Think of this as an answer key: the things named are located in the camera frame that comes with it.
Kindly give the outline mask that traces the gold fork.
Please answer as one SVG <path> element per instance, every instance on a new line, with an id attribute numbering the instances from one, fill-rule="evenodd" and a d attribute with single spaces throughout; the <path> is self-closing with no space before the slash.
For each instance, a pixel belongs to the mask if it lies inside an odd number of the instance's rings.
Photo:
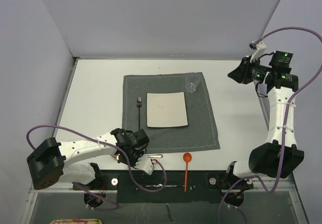
<path id="1" fill-rule="evenodd" d="M 119 154 L 113 154 L 113 155 L 110 155 L 112 158 L 114 158 L 116 161 L 119 161 L 120 159 L 120 155 Z"/>

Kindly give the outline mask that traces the dark handled silver fork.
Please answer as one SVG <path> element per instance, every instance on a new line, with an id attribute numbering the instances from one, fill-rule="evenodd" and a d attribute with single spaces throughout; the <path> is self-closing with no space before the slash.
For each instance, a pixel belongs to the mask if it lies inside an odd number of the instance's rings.
<path id="1" fill-rule="evenodd" d="M 137 97 L 136 107 L 138 109 L 138 130 L 140 130 L 141 129 L 140 108 L 142 107 L 142 99 L 141 99 L 141 97 Z"/>

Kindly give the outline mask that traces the white square plate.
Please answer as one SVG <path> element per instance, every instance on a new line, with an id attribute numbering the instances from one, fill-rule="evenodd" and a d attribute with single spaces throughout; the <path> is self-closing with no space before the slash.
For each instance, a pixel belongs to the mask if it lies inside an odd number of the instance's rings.
<path id="1" fill-rule="evenodd" d="M 147 93 L 146 124 L 150 128 L 188 126 L 184 92 Z"/>

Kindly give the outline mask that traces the clear plastic cup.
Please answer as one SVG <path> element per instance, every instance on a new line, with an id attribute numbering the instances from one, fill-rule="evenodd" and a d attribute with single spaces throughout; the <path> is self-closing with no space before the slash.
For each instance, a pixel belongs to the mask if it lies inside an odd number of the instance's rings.
<path id="1" fill-rule="evenodd" d="M 193 93 L 201 81 L 201 75 L 198 72 L 190 72 L 185 75 L 185 90 Z"/>

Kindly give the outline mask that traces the dark grey cloth placemat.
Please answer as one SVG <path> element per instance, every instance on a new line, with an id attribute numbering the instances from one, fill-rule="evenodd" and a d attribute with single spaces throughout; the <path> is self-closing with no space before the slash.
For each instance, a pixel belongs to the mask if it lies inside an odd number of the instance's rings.
<path id="1" fill-rule="evenodd" d="M 218 130 L 211 101 L 202 72 L 197 90 L 185 90 L 186 73 L 158 75 L 127 75 L 123 79 L 122 128 L 138 130 L 137 97 L 142 99 L 140 108 L 141 129 L 150 142 L 148 153 L 182 153 L 220 149 Z M 184 92 L 188 126 L 174 128 L 150 128 L 146 120 L 147 93 Z"/>

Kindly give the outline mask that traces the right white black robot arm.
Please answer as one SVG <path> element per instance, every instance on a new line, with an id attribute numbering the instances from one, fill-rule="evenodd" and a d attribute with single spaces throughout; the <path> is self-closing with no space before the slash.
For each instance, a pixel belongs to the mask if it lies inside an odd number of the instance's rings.
<path id="1" fill-rule="evenodd" d="M 253 149 L 244 161 L 233 161 L 224 175 L 229 188 L 236 188 L 243 177 L 267 176 L 282 179 L 288 177 L 304 159 L 294 135 L 294 93 L 298 90 L 298 76 L 291 74 L 291 53 L 274 51 L 269 54 L 268 66 L 260 64 L 265 56 L 256 50 L 242 58 L 240 65 L 227 76 L 237 83 L 256 81 L 266 85 L 270 116 L 268 135 L 264 144 Z"/>

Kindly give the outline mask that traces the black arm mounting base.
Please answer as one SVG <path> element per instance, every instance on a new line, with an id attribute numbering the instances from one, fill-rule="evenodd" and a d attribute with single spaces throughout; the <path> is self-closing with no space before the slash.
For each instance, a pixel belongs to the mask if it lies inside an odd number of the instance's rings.
<path id="1" fill-rule="evenodd" d="M 219 203 L 224 191 L 233 192 L 227 201 L 243 201 L 244 192 L 253 189 L 251 181 L 240 180 L 225 171 L 102 171 L 91 183 L 74 185 L 74 190 L 116 191 L 118 203 Z"/>

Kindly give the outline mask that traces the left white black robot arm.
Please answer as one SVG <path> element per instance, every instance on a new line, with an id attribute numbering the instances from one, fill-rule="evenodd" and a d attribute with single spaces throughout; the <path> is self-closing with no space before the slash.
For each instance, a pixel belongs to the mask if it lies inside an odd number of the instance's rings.
<path id="1" fill-rule="evenodd" d="M 117 162 L 128 168 L 152 174 L 152 160 L 144 155 L 149 138 L 144 130 L 133 132 L 116 128 L 96 138 L 82 135 L 82 140 L 61 141 L 50 137 L 45 139 L 27 157 L 27 164 L 33 187 L 36 190 L 48 188 L 58 180 L 80 182 L 97 189 L 103 177 L 94 163 L 79 164 L 97 156 L 117 156 Z"/>

